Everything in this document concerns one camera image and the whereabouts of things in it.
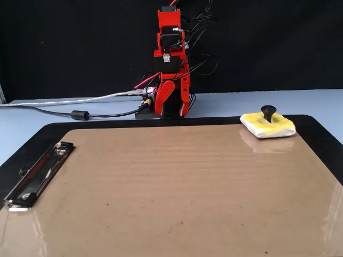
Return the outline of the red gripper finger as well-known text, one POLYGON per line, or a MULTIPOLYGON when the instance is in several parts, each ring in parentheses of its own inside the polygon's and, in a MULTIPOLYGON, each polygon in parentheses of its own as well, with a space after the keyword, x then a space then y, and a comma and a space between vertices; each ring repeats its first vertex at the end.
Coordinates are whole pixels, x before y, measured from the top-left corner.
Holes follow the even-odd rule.
POLYGON ((170 97, 174 89, 175 89, 175 84, 172 80, 166 80, 159 87, 158 92, 156 94, 156 98, 155 98, 155 104, 154 104, 155 113, 157 115, 160 115, 160 116, 162 115, 163 105, 165 101, 170 97))
POLYGON ((180 107, 180 116, 184 117, 189 110, 189 88, 190 88, 190 76, 181 75, 179 77, 181 82, 181 107, 180 107))

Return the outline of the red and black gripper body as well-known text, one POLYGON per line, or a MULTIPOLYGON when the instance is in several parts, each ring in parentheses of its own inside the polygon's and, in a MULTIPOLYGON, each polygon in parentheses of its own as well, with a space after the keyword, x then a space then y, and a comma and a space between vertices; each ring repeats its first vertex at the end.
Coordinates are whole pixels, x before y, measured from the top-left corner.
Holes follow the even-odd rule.
POLYGON ((160 81, 182 79, 189 80, 188 57, 185 50, 172 50, 167 56, 163 56, 163 50, 155 50, 156 71, 160 74, 160 81))

